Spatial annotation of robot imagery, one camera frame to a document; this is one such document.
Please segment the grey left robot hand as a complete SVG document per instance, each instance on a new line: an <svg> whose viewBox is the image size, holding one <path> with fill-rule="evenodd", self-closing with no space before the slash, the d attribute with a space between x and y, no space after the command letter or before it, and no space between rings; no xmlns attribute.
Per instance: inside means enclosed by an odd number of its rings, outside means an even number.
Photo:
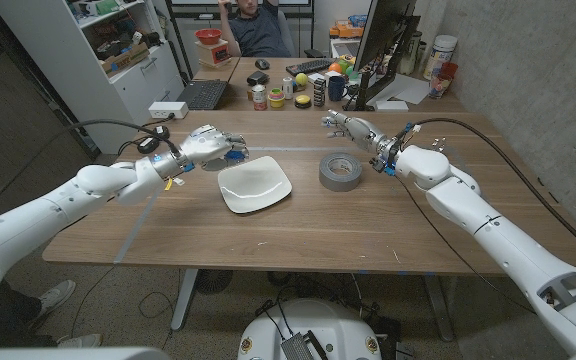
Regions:
<svg viewBox="0 0 576 360"><path fill-rule="evenodd" d="M151 163L163 178L174 177L194 168L219 171L244 162L249 151L242 135L222 132L212 125L204 125L178 146L178 155L165 152L155 155Z"/></svg>

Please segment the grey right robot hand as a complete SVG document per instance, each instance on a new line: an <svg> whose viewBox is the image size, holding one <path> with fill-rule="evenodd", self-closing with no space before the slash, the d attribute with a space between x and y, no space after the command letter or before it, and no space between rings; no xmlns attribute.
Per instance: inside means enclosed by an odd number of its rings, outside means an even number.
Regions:
<svg viewBox="0 0 576 360"><path fill-rule="evenodd" d="M390 176L395 175L395 164L401 151L403 138L407 133L406 129L394 137L388 137L371 122L357 117L348 117L334 110L329 110L321 121L325 127L336 127L335 131L328 133L329 137L348 137L360 149L375 154L375 157L369 161L375 171L386 172Z"/></svg>

